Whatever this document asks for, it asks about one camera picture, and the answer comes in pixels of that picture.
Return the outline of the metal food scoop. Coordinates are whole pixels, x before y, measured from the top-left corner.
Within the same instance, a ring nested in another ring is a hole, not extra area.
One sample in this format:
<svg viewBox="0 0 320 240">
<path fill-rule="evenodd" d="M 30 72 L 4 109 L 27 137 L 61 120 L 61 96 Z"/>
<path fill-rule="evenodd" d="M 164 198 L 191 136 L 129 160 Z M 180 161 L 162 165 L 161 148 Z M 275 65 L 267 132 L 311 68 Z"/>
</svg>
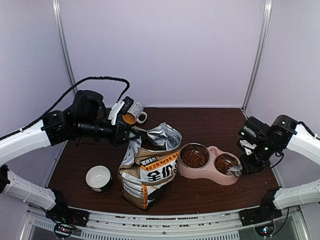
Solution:
<svg viewBox="0 0 320 240">
<path fill-rule="evenodd" d="M 233 175 L 235 177 L 240 177 L 242 175 L 243 167 L 241 164 L 233 164 L 230 160 L 226 160 L 229 164 L 229 168 L 226 170 L 226 175 Z"/>
</svg>

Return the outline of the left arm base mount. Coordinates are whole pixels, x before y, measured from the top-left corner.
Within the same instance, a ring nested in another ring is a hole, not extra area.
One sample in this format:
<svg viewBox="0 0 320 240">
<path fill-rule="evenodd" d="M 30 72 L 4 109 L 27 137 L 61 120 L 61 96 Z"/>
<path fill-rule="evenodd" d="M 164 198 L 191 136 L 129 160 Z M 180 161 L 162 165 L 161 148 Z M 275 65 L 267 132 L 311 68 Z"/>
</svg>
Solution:
<svg viewBox="0 0 320 240">
<path fill-rule="evenodd" d="M 50 210 L 43 210 L 45 216 L 52 220 L 55 225 L 53 233 L 59 239 L 65 240 L 70 237 L 77 227 L 86 227 L 90 213 L 85 210 L 70 208 L 63 193 L 52 189 L 55 197 L 55 205 Z"/>
</svg>

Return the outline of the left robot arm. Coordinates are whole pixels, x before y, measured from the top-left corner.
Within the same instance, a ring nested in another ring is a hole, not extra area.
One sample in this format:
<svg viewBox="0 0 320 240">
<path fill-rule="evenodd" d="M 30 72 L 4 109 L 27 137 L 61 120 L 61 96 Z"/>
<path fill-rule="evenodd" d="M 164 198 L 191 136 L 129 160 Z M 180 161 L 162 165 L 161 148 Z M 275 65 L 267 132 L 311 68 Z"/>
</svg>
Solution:
<svg viewBox="0 0 320 240">
<path fill-rule="evenodd" d="M 139 120 L 128 121 L 127 116 L 134 108 L 138 114 L 143 113 L 143 107 L 127 96 L 107 111 L 101 94 L 79 90 L 67 109 L 49 111 L 26 129 L 1 137 L 1 194 L 39 206 L 53 213 L 61 222 L 69 221 L 72 211 L 59 190 L 41 187 L 15 175 L 7 162 L 37 149 L 81 138 L 108 140 L 112 146 L 123 145 L 141 135 L 133 128 Z"/>
</svg>

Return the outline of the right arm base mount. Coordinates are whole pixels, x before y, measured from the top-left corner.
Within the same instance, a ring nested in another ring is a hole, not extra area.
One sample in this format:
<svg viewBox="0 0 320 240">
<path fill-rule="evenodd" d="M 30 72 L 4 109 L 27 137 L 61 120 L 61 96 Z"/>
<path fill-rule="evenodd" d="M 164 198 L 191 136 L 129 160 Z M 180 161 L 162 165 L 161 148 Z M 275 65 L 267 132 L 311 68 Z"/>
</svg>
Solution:
<svg viewBox="0 0 320 240">
<path fill-rule="evenodd" d="M 276 232 L 274 220 L 282 216 L 282 211 L 273 203 L 277 190 L 279 188 L 268 190 L 258 207 L 247 208 L 238 213 L 243 227 L 255 225 L 257 235 L 265 239 Z"/>
</svg>

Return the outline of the dog food bag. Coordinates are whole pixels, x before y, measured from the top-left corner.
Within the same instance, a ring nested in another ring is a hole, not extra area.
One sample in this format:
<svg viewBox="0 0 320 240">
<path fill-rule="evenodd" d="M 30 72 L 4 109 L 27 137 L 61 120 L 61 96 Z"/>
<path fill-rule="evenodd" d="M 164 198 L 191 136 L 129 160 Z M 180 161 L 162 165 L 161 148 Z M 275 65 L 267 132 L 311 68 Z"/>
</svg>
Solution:
<svg viewBox="0 0 320 240">
<path fill-rule="evenodd" d="M 147 211 L 177 174 L 182 135 L 166 123 L 146 130 L 147 140 L 128 143 L 118 168 L 122 196 Z"/>
</svg>

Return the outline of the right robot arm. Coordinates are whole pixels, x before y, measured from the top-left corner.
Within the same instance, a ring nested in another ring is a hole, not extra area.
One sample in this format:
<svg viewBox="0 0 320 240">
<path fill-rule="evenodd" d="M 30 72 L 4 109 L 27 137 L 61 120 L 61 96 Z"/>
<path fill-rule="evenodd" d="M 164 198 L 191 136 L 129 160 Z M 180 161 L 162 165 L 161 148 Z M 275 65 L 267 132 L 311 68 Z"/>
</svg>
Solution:
<svg viewBox="0 0 320 240">
<path fill-rule="evenodd" d="M 279 115 L 272 125 L 267 125 L 251 116 L 238 132 L 238 147 L 244 151 L 240 156 L 242 175 L 252 175 L 264 169 L 272 169 L 270 158 L 284 158 L 283 151 L 296 152 L 314 163 L 320 162 L 320 137 L 303 122 L 287 115 Z M 256 210 L 259 220 L 268 220 L 277 210 L 292 206 L 319 202 L 320 181 L 295 187 L 271 190 L 265 203 Z"/>
</svg>

